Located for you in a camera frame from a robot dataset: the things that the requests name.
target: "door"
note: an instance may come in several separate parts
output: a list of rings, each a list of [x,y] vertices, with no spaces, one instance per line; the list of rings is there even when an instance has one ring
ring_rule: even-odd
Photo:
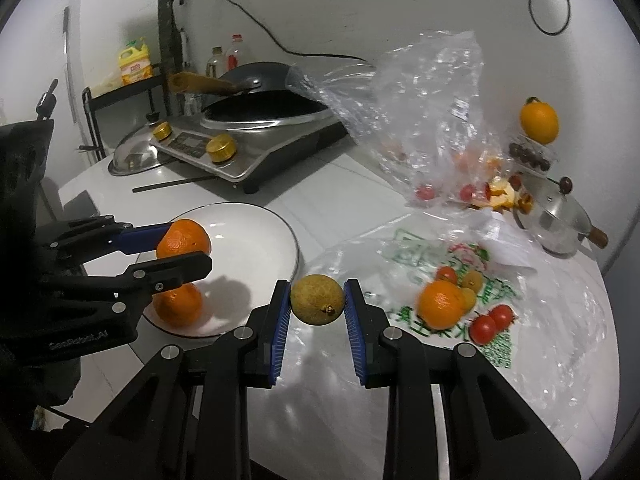
[[[63,33],[65,8],[72,20],[78,15],[79,0],[75,6],[72,0],[21,0],[0,32],[0,100],[8,123],[34,120],[38,99],[58,79],[55,126],[42,183],[50,209],[57,213],[58,189],[91,165],[90,156],[78,151],[88,142],[79,114],[72,113],[77,101],[68,92],[67,81],[73,83]]]

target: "metal rack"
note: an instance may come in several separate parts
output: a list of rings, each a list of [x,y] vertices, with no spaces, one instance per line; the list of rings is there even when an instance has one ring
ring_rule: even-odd
[[[157,86],[162,87],[162,99],[164,100],[164,109],[167,116],[171,115],[171,105],[168,99],[168,93],[166,88],[166,79],[163,75],[151,76],[142,81],[137,81],[128,85],[116,88],[106,94],[102,94],[98,97],[92,97],[89,87],[82,90],[82,106],[84,107],[84,116],[86,117],[87,125],[89,126],[89,133],[91,135],[92,146],[81,146],[81,150],[95,152],[98,160],[104,159],[107,154],[104,151],[104,145],[102,143],[102,137],[100,136],[100,128],[98,127],[98,121],[95,118],[95,113],[102,108],[111,106],[117,102],[124,101],[134,95],[142,94],[146,92],[149,97],[149,107],[152,112],[156,111],[154,104],[154,98],[152,89]]]

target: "black cable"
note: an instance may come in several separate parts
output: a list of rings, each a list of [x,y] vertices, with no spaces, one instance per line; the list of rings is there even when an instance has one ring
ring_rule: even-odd
[[[570,0],[566,0],[566,21],[564,22],[564,25],[558,30],[556,30],[555,32],[549,32],[548,30],[545,30],[544,28],[538,25],[538,22],[536,21],[536,18],[533,15],[533,9],[531,8],[531,1],[532,0],[529,0],[529,15],[533,20],[533,24],[538,28],[540,32],[542,32],[542,34],[546,34],[547,36],[560,36],[560,34],[562,34],[566,30],[566,28],[569,26],[569,21],[571,20],[571,1]]]
[[[228,1],[231,5],[237,7],[238,9],[242,10],[242,12],[244,12],[249,18],[251,18],[251,20],[256,25],[258,25],[258,27],[260,27],[264,32],[267,33],[267,35],[273,40],[273,43],[279,46],[287,54],[291,54],[292,56],[299,56],[299,57],[339,57],[341,59],[357,59],[367,64],[370,64],[369,61],[367,61],[366,59],[362,59],[361,57],[358,57],[358,56],[345,56],[344,54],[305,54],[304,52],[296,52],[295,50],[289,50],[287,47],[285,47],[283,44],[281,44],[278,41],[278,39],[266,27],[266,25],[263,25],[257,18],[254,18],[254,16],[248,10],[246,10],[242,5],[240,5],[239,3],[233,0],[226,0],[226,1]]]
[[[44,408],[44,410],[47,410],[48,412],[51,412],[51,413],[55,413],[57,416],[61,416],[62,418],[66,418],[66,420],[74,420],[76,422],[79,422],[80,424],[82,424],[86,428],[88,428],[91,425],[90,422],[87,422],[86,420],[82,420],[82,418],[78,418],[78,417],[73,416],[73,415],[68,415],[66,413],[59,412],[55,408]]]

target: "silver screw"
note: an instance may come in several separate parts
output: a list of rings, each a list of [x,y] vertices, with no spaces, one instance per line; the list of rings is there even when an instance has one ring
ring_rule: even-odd
[[[234,330],[234,336],[236,339],[249,339],[254,334],[249,326],[239,326]]]
[[[476,355],[476,347],[470,343],[460,343],[456,348],[462,357],[473,357]]]
[[[180,349],[176,345],[167,345],[160,351],[160,355],[165,359],[173,359],[174,357],[178,357],[179,353]]]
[[[391,341],[394,341],[402,337],[402,330],[397,326],[388,326],[382,331],[382,335],[387,339],[391,339]]]

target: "pan handle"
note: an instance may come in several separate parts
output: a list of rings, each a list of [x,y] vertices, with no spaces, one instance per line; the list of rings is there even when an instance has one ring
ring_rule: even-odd
[[[591,228],[591,232],[587,235],[587,240],[601,249],[604,249],[609,243],[609,237],[607,236],[607,234],[597,227]]]

